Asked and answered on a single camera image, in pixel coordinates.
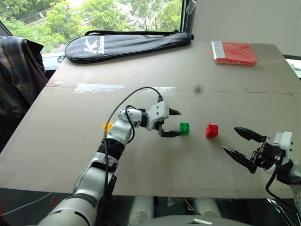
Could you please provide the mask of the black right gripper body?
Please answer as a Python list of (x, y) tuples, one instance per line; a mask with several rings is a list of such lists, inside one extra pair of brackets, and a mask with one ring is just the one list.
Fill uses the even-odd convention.
[(280, 147), (269, 144), (268, 139), (269, 137), (262, 136), (259, 141), (261, 146), (253, 151), (251, 156), (251, 162), (263, 169), (270, 169), (274, 164), (279, 164), (284, 155)]

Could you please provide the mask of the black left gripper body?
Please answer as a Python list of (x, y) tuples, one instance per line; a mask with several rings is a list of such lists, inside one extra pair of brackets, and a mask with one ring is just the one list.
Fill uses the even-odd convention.
[(156, 130), (158, 131), (158, 134), (161, 137), (165, 137), (165, 132), (164, 132), (164, 129), (162, 127), (162, 125), (164, 124), (164, 122), (165, 122), (164, 120), (156, 122)]

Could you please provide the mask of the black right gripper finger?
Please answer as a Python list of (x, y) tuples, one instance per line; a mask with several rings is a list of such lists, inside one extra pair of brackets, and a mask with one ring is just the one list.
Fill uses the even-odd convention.
[(234, 127), (234, 130), (244, 139), (250, 141), (250, 140), (254, 140), (257, 143), (263, 143), (266, 141), (267, 137), (266, 136), (262, 136), (250, 129), (247, 128), (243, 128), (243, 127)]
[(247, 159), (245, 155), (225, 146), (223, 146), (223, 149), (233, 160), (246, 167), (251, 174), (256, 172), (257, 166), (251, 160)]

